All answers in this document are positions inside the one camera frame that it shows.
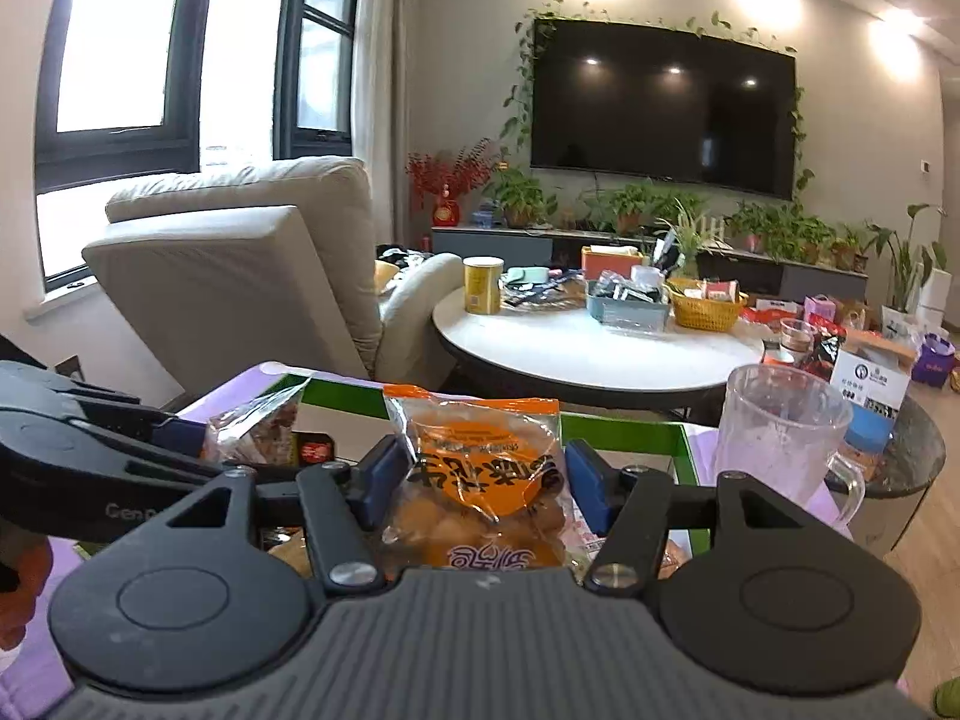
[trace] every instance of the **gray gripper base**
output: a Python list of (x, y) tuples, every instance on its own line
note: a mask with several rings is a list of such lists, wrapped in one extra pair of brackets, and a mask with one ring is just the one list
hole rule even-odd
[[(241, 637), (243, 631), (237, 631)], [(736, 642), (721, 643), (736, 646)], [(919, 720), (894, 685), (833, 699), (751, 693), (680, 654), (645, 607), (565, 569), (410, 570), (338, 601), (282, 666), (169, 703), (81, 686), (52, 720)]]

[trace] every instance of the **beige recliner chair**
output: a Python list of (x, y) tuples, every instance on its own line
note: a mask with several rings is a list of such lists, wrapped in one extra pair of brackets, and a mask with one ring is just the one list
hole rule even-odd
[(434, 389), (453, 367), (431, 314), (463, 285), (460, 258), (430, 258), (378, 300), (360, 160), (146, 179), (107, 218), (83, 259), (188, 394), (265, 360)]

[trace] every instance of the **climbing plant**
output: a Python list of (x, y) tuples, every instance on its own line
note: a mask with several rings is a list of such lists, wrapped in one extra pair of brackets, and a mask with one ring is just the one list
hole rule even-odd
[[(520, 64), (517, 65), (520, 80), (512, 86), (510, 95), (503, 100), (503, 107), (507, 108), (509, 116), (501, 129), (500, 141), (512, 142), (512, 146), (504, 143), (505, 156), (511, 154), (511, 148), (513, 149), (512, 154), (518, 156), (530, 139), (536, 60), (542, 55), (550, 37), (556, 31), (557, 28), (553, 22), (558, 22), (558, 20), (595, 20), (603, 23), (633, 23), (634, 25), (638, 23), (636, 19), (613, 19), (606, 8), (597, 10), (590, 6), (589, 1), (585, 1), (582, 9), (576, 13), (565, 12), (564, 0), (550, 0), (542, 6), (528, 8), (523, 18), (514, 25), (514, 31), (517, 33), (518, 42), (520, 42)], [(696, 16), (691, 16), (683, 22), (683, 26), (666, 23), (664, 19), (657, 19), (656, 23), (647, 20), (644, 24), (661, 29), (670, 29), (675, 32), (690, 32), (698, 38), (707, 35), (724, 40), (733, 40), (737, 43), (761, 47), (770, 52), (787, 53), (788, 55), (797, 53), (793, 46), (781, 47), (774, 34), (765, 39), (762, 38), (760, 30), (755, 26), (748, 26), (741, 31), (734, 30), (733, 24), (721, 18), (718, 10), (713, 11), (707, 23), (699, 23)], [(792, 132), (794, 136), (794, 199), (798, 199), (800, 193), (808, 186), (810, 179), (816, 177), (813, 170), (810, 170), (809, 167), (803, 167), (803, 141), (806, 140), (803, 114), (800, 113), (803, 91), (802, 86), (798, 86), (794, 91), (793, 109), (790, 111), (790, 116), (793, 118)]]

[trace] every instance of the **wooden floor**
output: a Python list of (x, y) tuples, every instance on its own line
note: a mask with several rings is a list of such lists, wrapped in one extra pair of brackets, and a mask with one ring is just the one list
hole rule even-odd
[(910, 695), (929, 706), (930, 691), (960, 677), (960, 394), (913, 384), (910, 394), (933, 417), (947, 464), (896, 549), (886, 557), (913, 584), (923, 627), (906, 668)]

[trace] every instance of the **round white table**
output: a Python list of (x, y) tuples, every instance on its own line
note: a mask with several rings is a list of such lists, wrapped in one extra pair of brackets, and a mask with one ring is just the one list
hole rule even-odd
[(463, 290), (433, 310), (443, 346), (491, 395), (555, 397), (617, 409), (670, 410), (719, 394), (730, 372), (760, 362), (763, 343), (736, 327), (707, 333), (675, 326), (644, 336), (600, 324), (586, 308), (482, 316)]

